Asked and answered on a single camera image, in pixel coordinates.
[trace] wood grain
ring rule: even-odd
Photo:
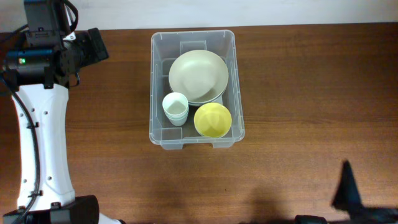
[[[349,159],[367,205],[398,202],[398,24],[229,28],[246,136],[229,149],[149,141],[150,37],[102,31],[111,58],[82,69],[67,109],[76,195],[127,223],[239,223],[319,215]],[[0,98],[0,213],[16,208],[19,136]]]

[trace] white wall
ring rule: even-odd
[[[398,21],[398,0],[72,0],[78,29]],[[23,0],[0,0],[0,31],[26,23]]]

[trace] cable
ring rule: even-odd
[[[69,0],[63,0],[63,3],[72,10],[72,12],[75,15],[75,21],[73,21],[72,25],[70,26],[70,32],[73,32],[76,30],[77,23],[79,21],[79,12],[77,8],[69,1]]]
[[[0,40],[0,44],[4,43],[5,41],[11,39],[12,37],[14,37],[16,34],[18,34],[20,31],[24,30],[27,28],[27,24],[21,26],[20,28],[12,31],[7,37],[5,37],[3,40]]]
[[[29,210],[32,208],[33,204],[36,201],[37,196],[39,195],[39,187],[40,187],[40,159],[39,159],[39,144],[37,142],[37,135],[36,135],[36,130],[35,130],[35,125],[33,123],[33,119],[29,114],[29,111],[27,110],[25,104],[22,102],[22,100],[19,98],[18,94],[15,92],[15,90],[8,84],[8,82],[4,79],[4,71],[0,71],[0,78],[8,88],[8,90],[11,92],[12,96],[14,99],[17,101],[18,105],[22,108],[28,122],[30,131],[32,132],[32,140],[33,140],[33,148],[34,148],[34,154],[35,154],[35,169],[36,169],[36,176],[35,176],[35,187],[33,190],[32,198],[24,211],[13,221],[12,224],[19,224],[20,222],[24,221],[27,213]]]

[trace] robotic arm link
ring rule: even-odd
[[[24,6],[29,30],[3,61],[22,159],[18,209],[5,214],[3,223],[124,223],[100,214],[94,195],[75,197],[67,163],[69,76],[74,74],[78,85],[80,68],[109,57],[101,34],[97,28],[74,34],[78,11],[68,0],[25,0]]]

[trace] bowl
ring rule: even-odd
[[[217,54],[192,50],[174,61],[169,83],[172,91],[184,94],[190,105],[200,106],[224,93],[228,84],[228,68]]]
[[[193,118],[195,129],[202,136],[221,138],[232,125],[229,110],[219,103],[207,103],[197,110]]]

